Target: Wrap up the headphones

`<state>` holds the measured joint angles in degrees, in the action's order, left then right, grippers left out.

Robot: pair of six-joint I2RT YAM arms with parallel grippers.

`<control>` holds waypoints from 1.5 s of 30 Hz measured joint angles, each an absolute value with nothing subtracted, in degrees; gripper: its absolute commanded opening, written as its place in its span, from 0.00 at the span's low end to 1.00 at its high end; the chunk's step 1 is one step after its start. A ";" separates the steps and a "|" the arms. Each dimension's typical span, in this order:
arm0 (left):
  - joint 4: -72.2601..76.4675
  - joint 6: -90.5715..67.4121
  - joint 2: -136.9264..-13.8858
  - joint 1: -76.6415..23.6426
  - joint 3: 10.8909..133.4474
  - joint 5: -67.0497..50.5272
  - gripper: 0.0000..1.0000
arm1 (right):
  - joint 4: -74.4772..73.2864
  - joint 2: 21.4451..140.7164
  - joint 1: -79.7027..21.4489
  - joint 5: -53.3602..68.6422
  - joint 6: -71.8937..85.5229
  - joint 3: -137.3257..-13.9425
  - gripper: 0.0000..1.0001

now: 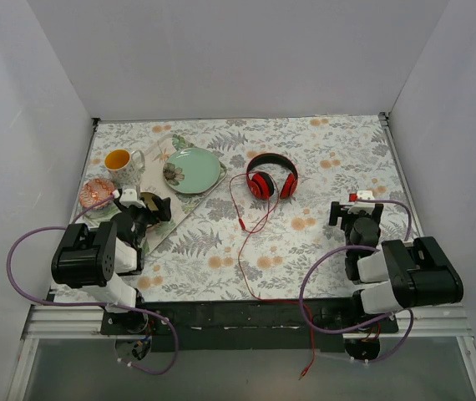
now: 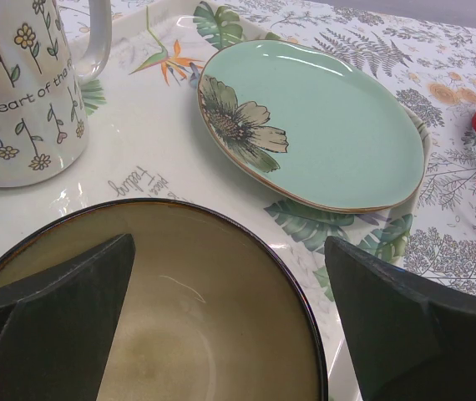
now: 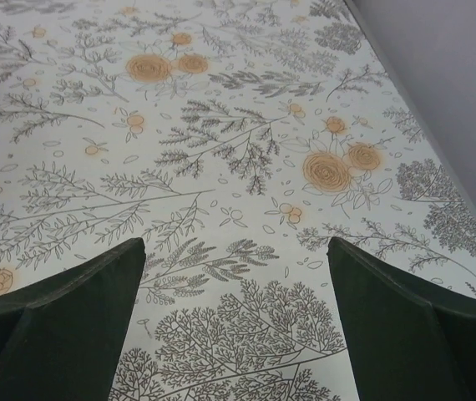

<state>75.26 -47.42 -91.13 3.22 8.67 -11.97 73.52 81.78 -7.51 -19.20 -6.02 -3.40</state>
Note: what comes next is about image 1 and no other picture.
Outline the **red black headphones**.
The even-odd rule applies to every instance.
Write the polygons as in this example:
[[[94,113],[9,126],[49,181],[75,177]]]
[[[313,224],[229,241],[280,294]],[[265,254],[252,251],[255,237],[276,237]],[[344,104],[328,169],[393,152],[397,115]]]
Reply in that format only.
[[[274,195],[275,182],[264,171],[254,171],[261,165],[279,165],[289,171],[286,181],[279,194],[280,199],[290,198],[298,184],[298,172],[295,165],[284,155],[264,153],[255,156],[246,168],[246,182],[251,194],[261,200],[267,200]]]

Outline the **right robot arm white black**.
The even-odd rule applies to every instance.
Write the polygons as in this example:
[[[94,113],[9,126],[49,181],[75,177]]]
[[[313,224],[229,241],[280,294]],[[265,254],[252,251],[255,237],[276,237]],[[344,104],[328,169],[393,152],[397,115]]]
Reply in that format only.
[[[464,295],[460,275],[434,237],[380,240],[383,207],[356,194],[348,204],[331,203],[328,224],[344,233],[347,278],[367,285],[356,295],[360,304],[348,312],[359,332],[377,325],[379,314],[458,303]]]

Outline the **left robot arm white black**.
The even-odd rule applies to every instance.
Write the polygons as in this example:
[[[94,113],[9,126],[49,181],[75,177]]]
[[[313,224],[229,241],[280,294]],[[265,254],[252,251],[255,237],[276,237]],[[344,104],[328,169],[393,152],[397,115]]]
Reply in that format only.
[[[143,332],[148,313],[138,306],[141,294],[123,276],[144,270],[143,243],[149,228],[171,220],[171,199],[137,186],[113,190],[105,200],[87,208],[91,211],[112,201],[119,212],[95,228],[75,221],[67,228],[52,260],[57,284],[80,289],[100,307],[120,313],[119,323],[132,334]]]

